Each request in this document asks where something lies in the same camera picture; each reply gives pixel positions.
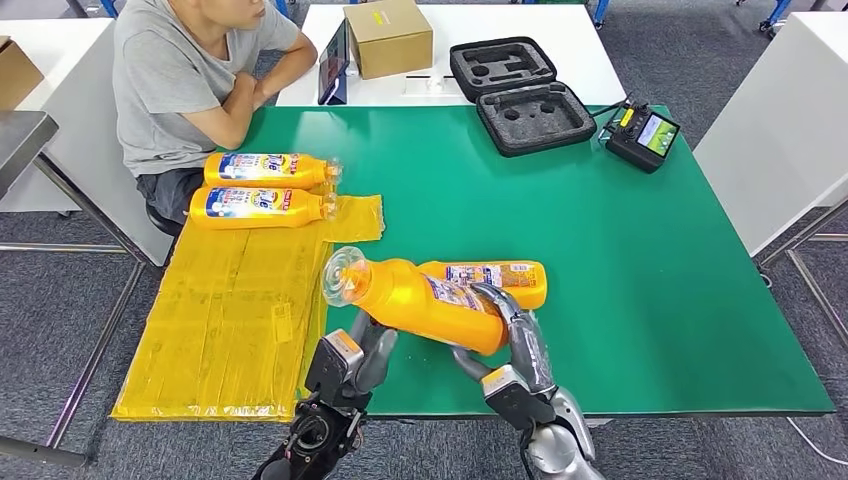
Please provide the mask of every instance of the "man's arm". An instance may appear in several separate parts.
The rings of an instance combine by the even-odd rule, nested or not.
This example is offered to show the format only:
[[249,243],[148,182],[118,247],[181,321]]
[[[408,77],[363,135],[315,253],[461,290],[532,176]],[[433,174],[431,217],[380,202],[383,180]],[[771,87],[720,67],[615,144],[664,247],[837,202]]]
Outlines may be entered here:
[[178,113],[215,144],[241,146],[253,114],[256,80],[236,75],[221,105],[209,83],[173,43],[153,32],[128,39],[123,48],[128,81],[151,114]]
[[292,46],[285,50],[283,58],[265,78],[257,82],[253,108],[261,107],[274,94],[300,78],[312,68],[317,58],[315,45],[303,32],[298,32]]
[[236,75],[233,91],[222,106],[182,115],[215,144],[235,150],[244,142],[250,127],[256,87],[256,79],[240,72]]

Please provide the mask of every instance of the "green table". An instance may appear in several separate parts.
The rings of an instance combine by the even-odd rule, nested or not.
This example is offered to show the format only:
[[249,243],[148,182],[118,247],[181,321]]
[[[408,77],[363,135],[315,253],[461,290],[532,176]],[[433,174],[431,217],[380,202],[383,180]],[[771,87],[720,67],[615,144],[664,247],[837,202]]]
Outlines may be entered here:
[[[555,378],[587,415],[833,411],[682,139],[646,175],[594,139],[501,157],[471,106],[283,107],[241,150],[338,156],[342,193],[383,195],[370,259],[541,261]],[[331,307],[327,330],[353,316]],[[369,412],[491,414],[445,345],[410,334]]]

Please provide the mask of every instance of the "cable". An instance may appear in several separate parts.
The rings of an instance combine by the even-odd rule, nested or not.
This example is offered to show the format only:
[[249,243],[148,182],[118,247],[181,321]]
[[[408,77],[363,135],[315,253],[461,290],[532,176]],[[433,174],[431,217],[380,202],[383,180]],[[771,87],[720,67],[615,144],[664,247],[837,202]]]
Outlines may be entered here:
[[530,462],[527,461],[527,447],[530,446],[530,440],[533,438],[533,434],[536,433],[536,421],[533,419],[530,419],[530,421],[533,422],[533,427],[526,428],[521,432],[518,448],[521,464],[524,465],[524,473],[527,474],[529,480],[536,480],[536,476],[533,475],[533,469],[530,468]]
[[804,441],[807,442],[807,445],[812,447],[813,450],[815,450],[815,452],[818,453],[820,457],[827,460],[828,462],[833,462],[833,463],[836,463],[836,464],[839,464],[839,465],[848,466],[848,462],[846,462],[845,460],[839,460],[838,458],[833,458],[830,455],[819,450],[819,447],[817,447],[816,444],[814,444],[812,442],[812,440],[807,438],[807,436],[804,434],[804,432],[802,432],[801,429],[798,428],[798,425],[795,425],[795,422],[793,422],[791,418],[786,417],[786,421],[789,422],[789,425],[792,425],[792,428],[794,428],[795,431],[798,432],[798,435],[801,435],[801,438],[803,438]]
[[594,117],[597,117],[599,115],[603,115],[603,114],[609,112],[610,110],[615,110],[616,108],[621,107],[624,104],[624,102],[626,102],[626,101],[627,100],[622,100],[620,102],[613,103],[612,105],[609,105],[607,107],[604,107],[604,108],[598,110],[597,112],[591,113],[590,116],[592,118],[594,118]]

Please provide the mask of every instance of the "yellow packaging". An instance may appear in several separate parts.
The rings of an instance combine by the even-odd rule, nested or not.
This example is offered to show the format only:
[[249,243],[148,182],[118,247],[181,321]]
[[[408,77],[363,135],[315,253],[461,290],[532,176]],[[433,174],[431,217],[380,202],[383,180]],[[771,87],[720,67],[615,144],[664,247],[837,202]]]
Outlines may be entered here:
[[483,355],[506,342],[500,316],[470,287],[425,275],[407,260],[372,262],[343,247],[324,267],[322,286],[330,305],[357,305],[390,328]]
[[290,422],[327,304],[330,242],[379,240],[382,199],[339,196],[332,222],[177,239],[112,417]]
[[213,153],[206,159],[203,179],[210,187],[310,189],[338,185],[338,160],[321,160],[303,153]]
[[521,308],[535,309],[545,303],[548,279],[545,267],[529,260],[495,262],[427,262],[418,266],[425,275],[468,286],[488,283],[512,294]]
[[336,195],[290,188],[203,187],[191,198],[189,217],[201,228],[302,227],[332,218]]

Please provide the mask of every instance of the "brown box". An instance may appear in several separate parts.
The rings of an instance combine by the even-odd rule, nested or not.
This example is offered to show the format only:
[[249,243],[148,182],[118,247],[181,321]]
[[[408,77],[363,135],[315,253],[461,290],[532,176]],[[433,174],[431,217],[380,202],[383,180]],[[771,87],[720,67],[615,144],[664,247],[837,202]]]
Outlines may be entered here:
[[433,29],[414,0],[360,3],[344,10],[362,78],[433,66]]
[[14,110],[43,79],[21,47],[0,35],[0,110]]

